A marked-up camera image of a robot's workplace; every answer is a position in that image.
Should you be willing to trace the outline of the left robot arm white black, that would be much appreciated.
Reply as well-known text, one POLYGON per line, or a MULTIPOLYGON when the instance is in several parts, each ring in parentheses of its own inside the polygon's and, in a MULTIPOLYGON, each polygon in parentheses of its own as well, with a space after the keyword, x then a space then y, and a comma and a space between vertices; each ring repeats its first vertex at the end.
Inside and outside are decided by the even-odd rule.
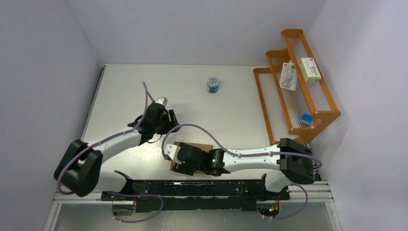
POLYGON ((100 189, 113 191, 121 200, 129 199, 133 194, 132 179, 120 171, 102 172, 102 164, 129 148, 150 141, 155 134, 177 132, 178 125, 174 110, 167 110, 165 103, 155 101, 116 134, 99 141, 72 141, 53 175, 58 191, 83 197, 100 189))

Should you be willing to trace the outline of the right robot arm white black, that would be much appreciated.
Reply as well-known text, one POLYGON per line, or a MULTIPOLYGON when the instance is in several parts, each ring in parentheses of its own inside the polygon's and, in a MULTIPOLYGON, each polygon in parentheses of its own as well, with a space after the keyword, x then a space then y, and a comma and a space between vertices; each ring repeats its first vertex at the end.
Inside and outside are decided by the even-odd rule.
POLYGON ((291 183, 312 184, 314 161, 308 147, 282 138, 279 144, 269 147, 247 150, 212 149, 204 151, 187 143, 166 144, 164 156, 173 161, 175 172, 193 176, 196 171, 219 177, 241 170, 272 170, 267 173, 260 185, 260 194, 265 199, 272 199, 284 187, 291 183))

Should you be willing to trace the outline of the brown cardboard box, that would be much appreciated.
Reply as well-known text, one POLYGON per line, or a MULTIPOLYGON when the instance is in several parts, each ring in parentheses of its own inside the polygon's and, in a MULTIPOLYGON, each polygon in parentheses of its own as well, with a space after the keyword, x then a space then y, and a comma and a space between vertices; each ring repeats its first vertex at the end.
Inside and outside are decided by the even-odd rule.
MULTIPOLYGON (((209 145, 209 144, 200 144, 200 143, 190 143, 187 142, 187 145, 199 148, 203 151, 209 152, 213 146, 209 145)), ((204 175, 205 173, 203 173, 202 171, 199 170, 195 170, 194 173, 192 173, 190 170, 188 170, 188 167, 186 165, 179 165, 174 161, 170 162, 170 171, 176 172, 176 173, 180 173, 180 174, 184 174, 184 175, 189 175, 189 176, 195 176, 195 175, 204 175)))

